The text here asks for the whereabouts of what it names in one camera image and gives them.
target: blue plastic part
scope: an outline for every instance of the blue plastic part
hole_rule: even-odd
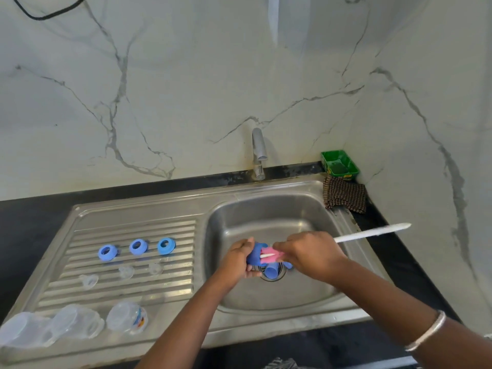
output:
[[[267,247],[268,245],[266,243],[255,242],[253,251],[246,257],[246,264],[254,265],[257,267],[261,266],[261,249]]]
[[[118,255],[118,249],[113,244],[105,244],[103,247],[99,249],[99,259],[104,262],[108,262],[113,260],[116,255]]]
[[[157,243],[157,251],[161,255],[170,254],[176,247],[176,241],[172,238],[165,237]]]
[[[138,240],[133,241],[130,243],[130,252],[133,255],[142,255],[147,251],[147,247],[149,245],[147,242],[145,242],[143,239],[139,238]]]
[[[269,279],[276,279],[279,276],[279,264],[277,262],[268,263],[263,274]]]

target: sink drain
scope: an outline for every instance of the sink drain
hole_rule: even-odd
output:
[[[267,268],[267,266],[259,266],[258,267],[258,270],[261,271],[261,278],[264,279],[265,281],[268,281],[268,282],[275,282],[275,281],[278,281],[279,279],[281,279],[286,271],[287,271],[287,268],[283,266],[282,263],[279,263],[279,276],[276,278],[276,279],[269,279],[267,276],[265,276],[265,269]]]

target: white marble wall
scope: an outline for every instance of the white marble wall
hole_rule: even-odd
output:
[[[43,15],[72,0],[21,0]],[[0,0],[0,200],[341,148],[393,0]]]
[[[400,237],[464,323],[492,333],[492,0],[412,8],[375,57],[345,149],[384,217],[413,224]]]

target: black cable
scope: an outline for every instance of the black cable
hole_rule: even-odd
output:
[[[56,17],[56,16],[59,16],[60,14],[63,14],[63,13],[66,13],[66,12],[69,12],[70,10],[72,9],[75,9],[77,6],[79,6],[80,4],[82,4],[84,2],[84,0],[77,0],[76,3],[70,5],[70,6],[67,6],[66,8],[64,9],[61,9],[57,12],[54,12],[54,13],[51,13],[51,14],[47,14],[43,17],[35,17],[35,16],[32,16],[31,14],[29,14],[27,12],[26,9],[24,9],[24,7],[21,5],[21,3],[17,0],[14,0],[14,2],[17,4],[17,6],[24,12],[24,14],[26,14],[29,18],[31,19],[34,19],[35,21],[45,21],[46,19],[50,19],[50,18],[53,18],[53,17]]]

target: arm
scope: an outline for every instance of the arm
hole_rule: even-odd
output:
[[[401,345],[419,338],[438,316],[436,310],[349,260],[328,233],[291,235],[274,248],[285,252],[282,260],[300,272],[345,293]],[[412,354],[430,369],[492,365],[492,343],[451,319]]]
[[[261,275],[246,266],[246,257],[253,247],[253,238],[231,246],[217,271],[184,306],[136,369],[188,369],[193,366],[222,298],[240,279]]]

